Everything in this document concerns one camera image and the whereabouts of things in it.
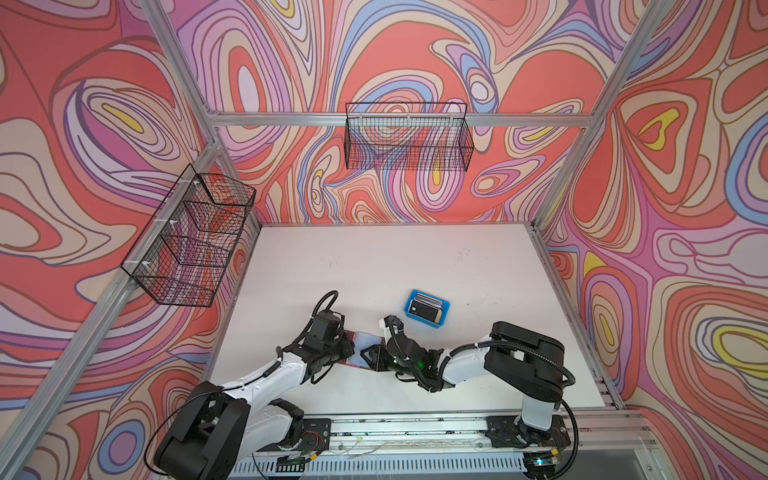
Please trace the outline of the red leather card holder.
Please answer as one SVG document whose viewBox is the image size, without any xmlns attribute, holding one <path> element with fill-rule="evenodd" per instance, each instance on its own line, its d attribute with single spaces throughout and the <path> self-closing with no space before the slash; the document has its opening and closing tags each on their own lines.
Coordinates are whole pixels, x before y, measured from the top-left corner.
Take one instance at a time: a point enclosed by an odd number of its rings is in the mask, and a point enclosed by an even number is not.
<svg viewBox="0 0 768 480">
<path fill-rule="evenodd" d="M 353 355 L 340 362 L 341 365 L 358 369 L 370 370 L 371 367 L 363 358 L 362 351 L 375 345 L 382 345 L 384 338 L 366 332 L 346 330 L 345 333 L 353 343 Z"/>
</svg>

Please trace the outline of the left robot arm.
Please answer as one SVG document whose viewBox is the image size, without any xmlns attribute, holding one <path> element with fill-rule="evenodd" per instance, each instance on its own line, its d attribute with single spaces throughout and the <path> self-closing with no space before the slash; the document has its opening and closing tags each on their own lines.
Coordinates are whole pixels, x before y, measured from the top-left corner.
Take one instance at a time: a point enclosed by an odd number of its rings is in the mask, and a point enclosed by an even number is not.
<svg viewBox="0 0 768 480">
<path fill-rule="evenodd" d="M 320 382 L 354 354 L 345 316 L 332 310 L 338 292 L 321 297 L 297 337 L 278 347 L 275 359 L 223 385 L 199 383 L 148 440 L 143 461 L 170 479 L 226 479 L 242 452 L 301 441 L 303 411 L 281 398 Z"/>
</svg>

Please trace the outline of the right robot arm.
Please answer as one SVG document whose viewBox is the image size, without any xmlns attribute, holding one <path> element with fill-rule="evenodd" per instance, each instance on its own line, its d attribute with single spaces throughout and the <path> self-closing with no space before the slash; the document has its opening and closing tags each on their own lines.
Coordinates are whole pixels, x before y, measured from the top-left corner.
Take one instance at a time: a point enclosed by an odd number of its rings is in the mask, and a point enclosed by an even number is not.
<svg viewBox="0 0 768 480">
<path fill-rule="evenodd" d="M 564 345 L 549 336 L 504 321 L 483 339 L 448 352 L 426 349 L 409 338 L 396 316 L 380 321 L 383 342 L 360 351 L 365 365 L 392 372 L 429 393 L 454 388 L 491 375 L 522 394 L 522 408 L 511 420 L 487 421 L 486 436 L 500 447 L 557 447 L 570 444 L 556 411 L 565 405 L 564 390 L 576 384 L 564 365 Z"/>
</svg>

